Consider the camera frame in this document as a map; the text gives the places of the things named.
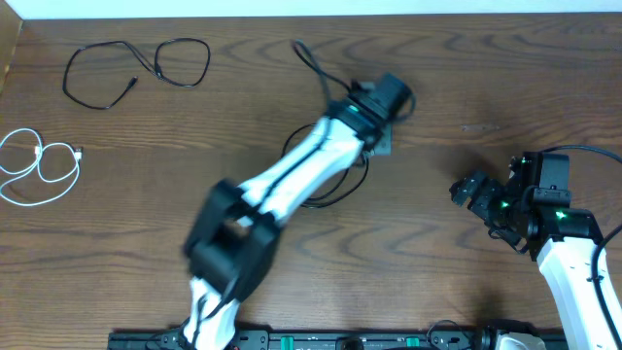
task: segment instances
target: white wall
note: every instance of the white wall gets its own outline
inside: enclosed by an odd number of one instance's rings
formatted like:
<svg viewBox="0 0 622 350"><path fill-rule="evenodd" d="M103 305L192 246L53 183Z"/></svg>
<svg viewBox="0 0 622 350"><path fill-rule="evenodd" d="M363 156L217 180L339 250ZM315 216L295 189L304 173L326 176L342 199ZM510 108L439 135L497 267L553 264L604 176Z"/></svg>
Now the white wall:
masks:
<svg viewBox="0 0 622 350"><path fill-rule="evenodd" d="M6 0L23 19L622 12L622 0Z"/></svg>

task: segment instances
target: coiled white cable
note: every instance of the coiled white cable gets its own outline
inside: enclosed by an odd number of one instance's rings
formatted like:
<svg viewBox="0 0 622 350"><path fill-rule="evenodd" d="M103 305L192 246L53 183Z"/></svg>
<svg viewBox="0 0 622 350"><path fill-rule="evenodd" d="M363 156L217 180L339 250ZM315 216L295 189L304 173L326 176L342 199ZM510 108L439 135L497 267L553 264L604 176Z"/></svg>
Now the coiled white cable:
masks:
<svg viewBox="0 0 622 350"><path fill-rule="evenodd" d="M78 178L80 177L80 160L82 159L82 150L78 149L78 150L74 150L73 147L71 147L71 145L69 145L68 143L64 143L64 142L55 142L55 143L51 143L49 145L46 145L45 147L43 146L43 141L41 139L41 136L39 135L39 133L31 128L28 127L23 127L23 128L19 128L17 130L11 131L7 136L4 137L4 139L2 140L2 142L0 142L0 149L2 149L2 147L4 146L4 144L7 142L7 140L9 138L11 138L11 136L14 136L18 133L21 132L30 132L33 135L35 135L35 137L37 138L37 143L38 145L35 146L35 160L32 162L32 164L28 165L26 168L21 169L19 171L9 171L7 169L5 169L2 165L0 165L0 170L2 170L3 172L5 172L8 175L17 175L15 178L5 182L4 184L2 184L0 186L0 197L2 197L3 199L5 199L6 201L13 203L15 205L19 205L19 206L23 206L23 207L32 207L32 206L36 206L36 205L41 205L41 204L46 204L46 203L50 203L51 201L55 201L59 198L61 198L62 196L66 195L69 191L71 191L71 189L74 187L74 185L76 185L76 182L78 181ZM57 179L46 179L46 177L43 176L43 174L41 173L41 159L43 158L43 154L46 152L46 150L50 147L64 147L66 149L69 150L69 152L71 152L74 161L76 162L76 165L74 166L73 169L71 169L71 171L69 171L66 175L61 176ZM39 177L41 178L41 180L43 180L45 183L48 184L52 184L52 183L56 183L62 180L67 179L68 177L70 177L72 174L76 174L74 180L71 182L71 184L69 185L69 187L63 191L61 194L54 196L50 199L46 199L46 200L42 200L40 202L35 202L35 203L22 203L22 202L18 202L16 200L10 199L7 196L5 196L2 191L4 190L4 188L19 180L19 179L23 179L24 177L28 176L34 169L37 169L37 173L39 174Z"/></svg>

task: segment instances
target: white arm segment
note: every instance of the white arm segment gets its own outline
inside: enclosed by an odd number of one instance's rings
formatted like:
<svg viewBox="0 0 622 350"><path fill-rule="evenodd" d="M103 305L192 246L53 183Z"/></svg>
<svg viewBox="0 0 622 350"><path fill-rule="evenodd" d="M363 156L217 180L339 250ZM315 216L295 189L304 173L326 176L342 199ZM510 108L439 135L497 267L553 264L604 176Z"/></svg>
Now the white arm segment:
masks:
<svg viewBox="0 0 622 350"><path fill-rule="evenodd" d="M540 272L553 292L570 350L616 348L590 279L595 249L591 239L565 237L560 242L549 239L537 256ZM609 313L620 330L622 309L606 268L605 250L599 256L599 273Z"/></svg>
<svg viewBox="0 0 622 350"><path fill-rule="evenodd" d="M326 127L330 123L328 138L322 148L303 162L279 183L270 197L263 203L261 213L272 212L279 225L284 225L294 211L318 187L334 174L348 169L359 157L363 149L363 141L357 138L356 132L338 120L321 118L313 131L296 148L279 162L239 186L244 190L243 198L254 206L261 202L270 185L292 164L306 156L322 140ZM238 223L245 227L252 224L248 218ZM192 310L190 321L184 327L184 336L192 342L196 329L196 318L199 310L197 303L203 296L206 298L201 317L205 318L221 301L221 295L205 280L192 278ZM224 306L214 317L201 322L200 333L196 341L197 350L222 350L235 334L235 314L239 301L234 300Z"/></svg>

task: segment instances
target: wooden tabletop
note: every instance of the wooden tabletop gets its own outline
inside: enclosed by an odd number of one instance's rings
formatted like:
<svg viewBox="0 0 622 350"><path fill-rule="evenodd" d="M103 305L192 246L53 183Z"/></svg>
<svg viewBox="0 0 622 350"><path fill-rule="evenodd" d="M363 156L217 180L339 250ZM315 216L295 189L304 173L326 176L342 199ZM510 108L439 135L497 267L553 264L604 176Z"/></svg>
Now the wooden tabletop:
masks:
<svg viewBox="0 0 622 350"><path fill-rule="evenodd" d="M46 142L84 147L82 175L35 208L0 201L0 344L102 349L113 329L164 329L190 311L181 254L209 189L241 182L280 154L288 135L324 111L317 77L290 48L304 39L324 67L370 81L392 72L412 86L416 114L396 126L394 152L374 157L361 188L322 210L300 209L241 321L274 329L426 329L512 318L559 328L551 293L528 257L488 238L449 196L474 169L502 180L511 156L581 143L622 153L622 15L194 18L27 21L5 91L0 135L34 127ZM171 38L207 41L195 88L172 87L122 49L76 61L70 88L113 109L89 110L61 91L79 47L126 40L152 59ZM204 59L164 52L185 77ZM332 86L335 98L343 91ZM21 137L0 152L17 169ZM71 165L62 152L43 171ZM571 154L572 206L603 232L622 218L614 162ZM354 182L359 170L354 170ZM5 189L42 199L63 186L28 179ZM607 249L622 291L622 244Z"/></svg>

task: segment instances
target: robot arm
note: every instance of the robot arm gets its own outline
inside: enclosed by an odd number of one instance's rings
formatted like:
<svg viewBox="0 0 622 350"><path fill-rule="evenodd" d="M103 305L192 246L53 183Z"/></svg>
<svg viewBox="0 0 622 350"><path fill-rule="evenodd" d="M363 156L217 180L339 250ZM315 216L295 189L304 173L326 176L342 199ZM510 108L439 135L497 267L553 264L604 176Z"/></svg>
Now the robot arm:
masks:
<svg viewBox="0 0 622 350"><path fill-rule="evenodd" d="M288 218L323 182L373 149L409 98L410 89L386 74L374 90L331 103L307 138L259 176L212 189L184 247L194 277L183 346L226 347L239 305L267 274Z"/></svg>
<svg viewBox="0 0 622 350"><path fill-rule="evenodd" d="M615 349L595 290L599 281L592 278L594 252L603 235L591 212L570 208L568 156L526 152L510 169L505 186L476 171L454 184L452 200L462 206L471 197L468 210L484 220L492 238L519 253L529 251L551 289L570 349ZM527 242L523 248L518 247L521 240ZM619 328L622 309L604 251L597 266L606 307Z"/></svg>

